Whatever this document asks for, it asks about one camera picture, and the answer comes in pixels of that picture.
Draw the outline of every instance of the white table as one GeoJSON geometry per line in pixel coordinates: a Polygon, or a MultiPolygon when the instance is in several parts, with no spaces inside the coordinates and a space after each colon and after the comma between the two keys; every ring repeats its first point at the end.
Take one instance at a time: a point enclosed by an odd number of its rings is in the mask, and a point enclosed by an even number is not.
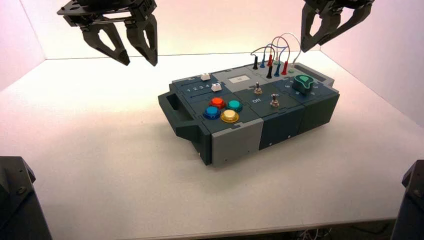
{"type": "Polygon", "coordinates": [[[0,156],[22,156],[52,236],[107,240],[264,233],[395,218],[424,129],[319,51],[329,124],[225,167],[174,135],[157,96],[248,54],[47,60],[0,92],[0,156]]]}

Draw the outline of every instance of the teal button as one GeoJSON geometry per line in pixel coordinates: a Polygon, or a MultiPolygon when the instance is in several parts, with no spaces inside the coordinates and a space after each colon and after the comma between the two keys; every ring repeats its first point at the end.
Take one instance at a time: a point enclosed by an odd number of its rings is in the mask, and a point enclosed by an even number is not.
{"type": "Polygon", "coordinates": [[[227,109],[231,109],[236,112],[239,112],[240,110],[242,110],[242,107],[243,107],[242,104],[237,100],[231,100],[227,104],[227,109]]]}

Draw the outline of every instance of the white wall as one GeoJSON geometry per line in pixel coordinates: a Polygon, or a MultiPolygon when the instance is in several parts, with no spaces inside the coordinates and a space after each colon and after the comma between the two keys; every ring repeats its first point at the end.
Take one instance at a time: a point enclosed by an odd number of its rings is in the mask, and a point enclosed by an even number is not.
{"type": "MultiPolygon", "coordinates": [[[[56,15],[68,0],[22,0],[48,59],[104,57],[56,15]]],[[[302,0],[156,0],[159,55],[250,52],[282,32],[300,36],[302,0]]],[[[118,31],[130,56],[140,54],[118,31]]],[[[293,50],[298,50],[295,41],[293,50]]]]}
{"type": "Polygon", "coordinates": [[[19,0],[0,0],[0,91],[44,61],[19,0]]]}
{"type": "Polygon", "coordinates": [[[423,0],[377,0],[363,23],[321,50],[424,127],[423,13],[423,0]]]}

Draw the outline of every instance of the black cable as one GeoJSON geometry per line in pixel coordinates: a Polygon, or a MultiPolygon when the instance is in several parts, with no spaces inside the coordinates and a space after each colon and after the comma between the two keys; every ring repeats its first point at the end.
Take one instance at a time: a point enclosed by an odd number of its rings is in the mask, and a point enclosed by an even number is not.
{"type": "Polygon", "coordinates": [[[357,226],[350,226],[350,227],[352,229],[355,229],[355,230],[360,231],[360,232],[363,232],[363,233],[372,234],[372,235],[380,235],[380,234],[384,233],[387,230],[387,228],[389,227],[389,224],[386,223],[383,226],[383,228],[381,230],[379,230],[379,231],[370,231],[370,230],[363,229],[363,228],[360,228],[360,227],[357,227],[357,226]]]}
{"type": "Polygon", "coordinates": [[[250,53],[250,55],[251,55],[251,56],[256,56],[256,54],[254,54],[254,52],[256,52],[256,51],[258,51],[258,50],[261,50],[261,49],[267,49],[267,48],[270,48],[270,49],[274,52],[274,55],[276,54],[276,51],[275,51],[275,50],[274,50],[274,48],[272,48],[271,46],[263,46],[263,47],[260,47],[260,48],[258,48],[258,49],[256,49],[256,50],[252,51],[252,52],[250,53]]]}

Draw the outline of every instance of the blue wire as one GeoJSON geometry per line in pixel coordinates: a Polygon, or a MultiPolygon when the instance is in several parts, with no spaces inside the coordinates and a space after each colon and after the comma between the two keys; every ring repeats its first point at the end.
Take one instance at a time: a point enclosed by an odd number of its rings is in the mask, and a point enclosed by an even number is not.
{"type": "Polygon", "coordinates": [[[278,62],[280,62],[281,54],[283,54],[283,52],[284,52],[284,50],[286,50],[286,48],[287,48],[287,47],[284,47],[284,49],[283,49],[283,50],[281,50],[281,52],[279,53],[279,56],[278,56],[278,62]]]}
{"type": "MultiPolygon", "coordinates": [[[[268,45],[266,45],[266,47],[268,47],[268,46],[271,46],[271,47],[274,47],[274,48],[277,48],[277,49],[286,49],[287,48],[287,46],[276,46],[276,45],[274,45],[272,43],[269,43],[268,45]]],[[[263,49],[263,55],[265,55],[265,51],[266,50],[267,50],[267,48],[264,48],[263,49]]]]}

